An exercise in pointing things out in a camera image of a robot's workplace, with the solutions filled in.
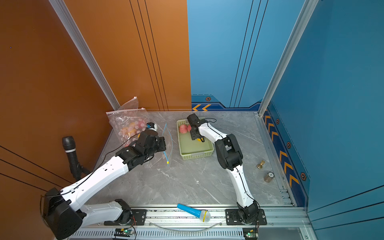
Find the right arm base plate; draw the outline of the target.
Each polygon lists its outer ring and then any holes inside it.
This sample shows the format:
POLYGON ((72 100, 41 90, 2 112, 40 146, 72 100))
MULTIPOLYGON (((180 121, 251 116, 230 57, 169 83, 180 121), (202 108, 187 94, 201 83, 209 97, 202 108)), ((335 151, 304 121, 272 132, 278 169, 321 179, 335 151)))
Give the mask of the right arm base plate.
POLYGON ((268 224, 265 211, 259 210, 259 213, 253 217, 246 217, 239 209, 225 210, 226 223, 228 226, 245 225, 245 226, 266 226, 268 224))

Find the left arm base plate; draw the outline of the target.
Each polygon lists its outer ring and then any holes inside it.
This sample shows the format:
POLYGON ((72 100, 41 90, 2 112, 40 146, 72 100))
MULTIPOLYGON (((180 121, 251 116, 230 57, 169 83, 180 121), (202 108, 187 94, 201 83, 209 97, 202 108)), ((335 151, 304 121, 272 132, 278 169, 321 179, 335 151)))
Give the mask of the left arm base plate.
POLYGON ((143 226, 147 216, 146 209, 123 210, 115 221, 105 221, 105 226, 143 226))

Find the clear bag with pink dots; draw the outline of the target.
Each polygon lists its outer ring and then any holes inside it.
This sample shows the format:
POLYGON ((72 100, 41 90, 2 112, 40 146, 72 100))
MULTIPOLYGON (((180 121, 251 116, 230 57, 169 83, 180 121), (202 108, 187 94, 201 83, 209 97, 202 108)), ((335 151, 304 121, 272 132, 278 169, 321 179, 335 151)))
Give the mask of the clear bag with pink dots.
POLYGON ((137 140, 140 133, 147 128, 147 123, 150 122, 145 108, 118 110, 106 114, 120 144, 124 145, 129 145, 137 140))

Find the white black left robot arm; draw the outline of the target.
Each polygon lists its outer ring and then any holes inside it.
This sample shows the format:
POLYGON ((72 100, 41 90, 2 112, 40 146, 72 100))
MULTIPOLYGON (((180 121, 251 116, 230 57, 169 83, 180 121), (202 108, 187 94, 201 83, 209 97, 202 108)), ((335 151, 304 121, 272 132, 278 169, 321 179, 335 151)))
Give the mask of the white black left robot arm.
POLYGON ((125 226, 132 223, 131 207, 122 199, 106 204, 87 205, 87 201, 115 179, 166 150, 164 137, 153 129, 140 133, 137 141, 124 147, 105 164, 76 183, 43 196, 41 216, 58 240, 78 229, 97 223, 125 226))

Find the blue zip bag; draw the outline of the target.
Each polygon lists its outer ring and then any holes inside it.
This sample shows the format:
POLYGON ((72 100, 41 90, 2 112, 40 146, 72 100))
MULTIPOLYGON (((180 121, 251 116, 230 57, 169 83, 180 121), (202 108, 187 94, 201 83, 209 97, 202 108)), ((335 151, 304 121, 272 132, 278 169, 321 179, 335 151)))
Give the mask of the blue zip bag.
POLYGON ((172 163, 172 156, 174 152, 174 140, 173 135, 171 133, 171 124, 165 123, 163 127, 158 129, 158 133, 160 137, 165 138, 166 149, 164 151, 160 151, 157 154, 157 162, 156 166, 160 169, 168 168, 172 163))

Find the light green perforated basket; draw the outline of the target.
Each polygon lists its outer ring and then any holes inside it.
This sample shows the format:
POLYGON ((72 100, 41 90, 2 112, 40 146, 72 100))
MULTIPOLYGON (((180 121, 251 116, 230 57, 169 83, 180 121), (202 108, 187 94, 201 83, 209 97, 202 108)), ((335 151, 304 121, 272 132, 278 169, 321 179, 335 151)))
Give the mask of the light green perforated basket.
POLYGON ((186 134, 179 133, 180 125, 188 126, 189 123, 187 119, 177 121, 179 150, 183 160, 205 158, 213 154, 214 144, 212 142, 208 139, 205 139, 203 143, 198 140, 193 141, 190 132, 186 134))

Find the clear zip-top bag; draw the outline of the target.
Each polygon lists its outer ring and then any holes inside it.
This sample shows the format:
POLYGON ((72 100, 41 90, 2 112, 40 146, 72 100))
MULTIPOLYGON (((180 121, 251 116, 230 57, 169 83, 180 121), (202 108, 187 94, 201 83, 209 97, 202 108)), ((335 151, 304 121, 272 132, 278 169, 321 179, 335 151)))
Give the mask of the clear zip-top bag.
POLYGON ((139 108, 139 100, 136 96, 134 96, 131 100, 124 103, 122 106, 118 108, 118 111, 121 110, 136 110, 139 108))

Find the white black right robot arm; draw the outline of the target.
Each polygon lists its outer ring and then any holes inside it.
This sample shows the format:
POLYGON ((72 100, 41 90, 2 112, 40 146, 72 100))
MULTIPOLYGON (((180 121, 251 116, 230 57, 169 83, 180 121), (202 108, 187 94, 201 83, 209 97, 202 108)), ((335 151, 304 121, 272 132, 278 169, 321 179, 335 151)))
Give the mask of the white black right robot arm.
POLYGON ((192 140, 208 140, 215 145, 220 166, 229 173, 237 196, 238 214, 242 223, 248 225, 257 220, 261 211, 247 184, 243 153, 237 138, 233 134, 225 134, 214 128, 207 119, 200 119, 196 114, 187 117, 191 126, 192 140))

